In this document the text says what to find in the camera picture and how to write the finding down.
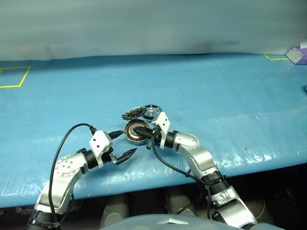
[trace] dark floor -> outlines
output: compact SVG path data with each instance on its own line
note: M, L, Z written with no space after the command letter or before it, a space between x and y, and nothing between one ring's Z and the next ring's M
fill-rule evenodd
M307 205L307 165L228 178L258 222L274 224L286 230L303 228ZM195 184L178 186L190 200L199 196ZM169 188L138 191L128 194L129 214L167 213L166 194ZM109 197L78 201L80 209L71 212L62 224L63 230L99 229L100 219ZM206 203L195 205L199 217L206 217ZM16 213L16 208L0 210L0 229L21 230L29 215Z

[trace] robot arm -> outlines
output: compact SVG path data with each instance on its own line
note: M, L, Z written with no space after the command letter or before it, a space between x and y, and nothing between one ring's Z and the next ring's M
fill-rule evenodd
M154 138L155 145L161 149L171 148L186 160L193 175L209 187L210 197L207 197L207 200L215 209L212 215L214 220L236 228L257 223L235 189L227 183L225 177L220 173L212 155L200 145L196 136L176 131L169 132L170 122L165 112L161 112L152 123L159 133L143 127L136 127L134 131L143 137Z
M90 140L90 150L81 149L74 155L64 156L58 160L52 182L52 203L56 214L65 214L73 196L73 188L79 178L96 166L99 168L106 162L120 164L127 160L136 149L130 149L120 158L112 154L112 139L123 131L96 131ZM34 211L28 221L27 230L54 229L59 226L54 223L48 199L49 182L47 182L35 204Z

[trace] gray wall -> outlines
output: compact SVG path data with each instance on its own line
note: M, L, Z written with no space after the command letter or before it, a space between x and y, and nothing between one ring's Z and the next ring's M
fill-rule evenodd
M307 0L0 0L0 60L284 54L307 38Z

